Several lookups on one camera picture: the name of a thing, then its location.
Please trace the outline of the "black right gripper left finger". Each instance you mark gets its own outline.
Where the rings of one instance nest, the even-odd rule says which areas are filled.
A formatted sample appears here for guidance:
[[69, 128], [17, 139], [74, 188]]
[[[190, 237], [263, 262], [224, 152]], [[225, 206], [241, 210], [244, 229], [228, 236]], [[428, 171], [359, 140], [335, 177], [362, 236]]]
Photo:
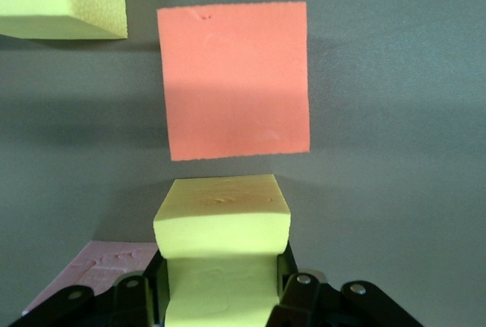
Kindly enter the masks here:
[[68, 286], [11, 325], [161, 326], [168, 304], [167, 262], [156, 254], [144, 271], [121, 276], [99, 295], [87, 286]]

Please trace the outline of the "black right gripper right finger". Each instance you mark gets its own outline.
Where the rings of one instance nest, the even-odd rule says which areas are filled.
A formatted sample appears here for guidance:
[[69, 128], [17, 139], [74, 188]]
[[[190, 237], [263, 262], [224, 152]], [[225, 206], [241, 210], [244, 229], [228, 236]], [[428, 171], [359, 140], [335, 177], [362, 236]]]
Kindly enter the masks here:
[[350, 281], [339, 290], [298, 270], [292, 248], [277, 256], [279, 303], [268, 326], [420, 326], [421, 323], [369, 281]]

